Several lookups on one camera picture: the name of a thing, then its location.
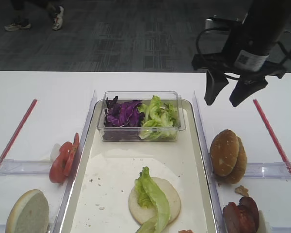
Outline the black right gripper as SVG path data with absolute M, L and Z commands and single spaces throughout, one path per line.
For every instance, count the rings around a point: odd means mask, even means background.
M 257 72 L 242 70 L 231 65 L 221 53 L 195 54 L 192 66 L 194 70 L 207 69 L 204 100 L 208 106 L 214 103 L 221 90 L 229 84 L 227 78 L 237 81 L 229 97 L 233 107 L 237 107 L 246 98 L 267 86 L 265 76 L 281 79 L 287 72 L 283 65 L 270 61 L 266 61 Z M 225 73 L 238 74 L 239 77 L 227 76 Z

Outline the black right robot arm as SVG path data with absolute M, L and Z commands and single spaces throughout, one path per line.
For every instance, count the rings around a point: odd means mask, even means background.
M 210 29 L 203 30 L 196 39 L 197 54 L 193 57 L 194 70 L 206 70 L 204 100 L 212 105 L 228 85 L 229 73 L 237 74 L 235 88 L 230 95 L 236 107 L 246 98 L 264 89 L 266 76 L 281 79 L 287 69 L 284 63 L 291 59 L 291 50 L 286 51 L 280 63 L 268 61 L 272 48 L 278 44 L 286 24 L 291 19 L 291 0 L 255 0 L 242 23 L 229 21 L 226 27 L 213 27 L 213 31 L 228 32 L 228 38 L 219 53 L 203 54 L 200 38 Z

